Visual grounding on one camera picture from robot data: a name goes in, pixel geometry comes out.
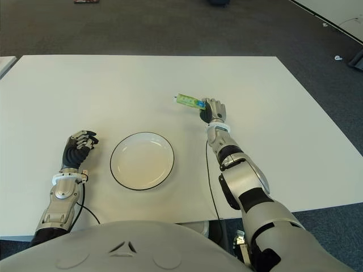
black joint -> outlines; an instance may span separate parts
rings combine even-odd
[[[256,256],[254,268],[257,272],[270,272],[279,262],[281,257],[271,248],[267,248]]]
[[[243,151],[238,146],[225,146],[222,148],[217,156],[219,164],[221,165],[224,159],[235,153],[243,153]]]
[[[30,242],[30,247],[34,247],[35,245],[39,245],[67,233],[68,231],[63,228],[41,228],[34,234],[34,237]]]
[[[221,184],[221,187],[222,187],[222,191],[223,191],[223,194],[225,194],[225,197],[227,199],[227,202],[228,204],[235,210],[240,210],[240,207],[238,205],[238,202],[236,201],[236,199],[234,199],[233,195],[232,195],[232,192],[231,190],[229,189],[227,183],[226,183],[226,180],[225,178],[223,177],[223,175],[221,174],[219,176],[219,181],[220,181],[220,184]]]
[[[247,213],[250,208],[256,206],[257,204],[263,202],[273,202],[271,198],[269,198],[262,188],[253,188],[241,194],[238,198],[242,204],[244,211]]]

robotic hand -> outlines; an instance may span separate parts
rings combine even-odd
[[[31,246],[68,233],[74,217],[74,205],[79,198],[78,184],[88,177],[79,173],[82,162],[98,143],[96,133],[81,130],[68,138],[60,172],[53,176],[50,204],[37,226]]]
[[[68,138],[63,152],[62,169],[78,169],[81,163],[87,158],[93,145],[98,143],[96,133],[88,130],[81,130]]]
[[[257,272],[352,271],[328,254],[295,216],[269,196],[262,171],[230,136],[226,108],[220,101],[203,99],[200,117],[208,123],[208,144],[222,174],[219,176],[229,205],[242,212],[246,246],[243,261]]]

wire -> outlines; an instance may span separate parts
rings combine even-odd
[[[346,22],[349,22],[349,21],[352,21],[352,20],[359,20],[359,18],[352,18],[352,19],[345,20],[344,22],[338,24],[338,27],[341,26],[342,24],[344,24]]]
[[[68,230],[69,232],[72,230],[72,228],[74,227],[75,223],[77,222],[79,216],[81,215],[81,212],[82,212],[82,209],[84,207],[84,204],[85,204],[86,187],[85,187],[85,184],[84,183],[82,184],[82,188],[83,188],[83,196],[82,196],[81,208],[79,209],[77,216],[75,217],[74,221],[72,222],[72,225],[70,225],[69,230]]]
[[[98,220],[97,216],[89,208],[87,208],[85,205],[83,205],[83,208],[86,209],[96,219],[98,224],[101,224],[100,220]]]
[[[213,196],[213,192],[212,192],[212,187],[210,185],[210,176],[209,176],[209,164],[208,164],[208,140],[205,143],[205,160],[206,160],[206,171],[208,173],[208,183],[209,183],[209,190],[210,190],[210,195],[212,196],[212,201],[213,201],[213,205],[214,205],[214,209],[216,210],[216,214],[217,214],[217,218],[218,218],[218,223],[220,225],[220,229],[221,229],[221,237],[218,241],[218,245],[221,243],[222,239],[223,239],[223,228],[222,228],[222,223],[221,223],[221,218],[220,215],[218,213],[217,210],[217,206],[216,206],[216,202],[214,201],[214,196]]]

gray carpet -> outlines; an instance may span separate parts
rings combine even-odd
[[[0,55],[278,56],[363,154],[363,73],[347,67],[361,45],[288,0],[2,0]],[[334,60],[341,55],[343,61]],[[331,252],[363,271],[363,205],[298,212]],[[238,227],[228,220],[229,236]],[[1,258],[22,249],[1,241]]]

green tube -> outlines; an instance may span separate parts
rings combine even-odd
[[[199,99],[196,99],[191,96],[186,96],[182,94],[178,94],[178,96],[175,97],[176,102],[179,104],[186,105],[188,107],[196,108],[196,109],[205,109],[205,103]]]

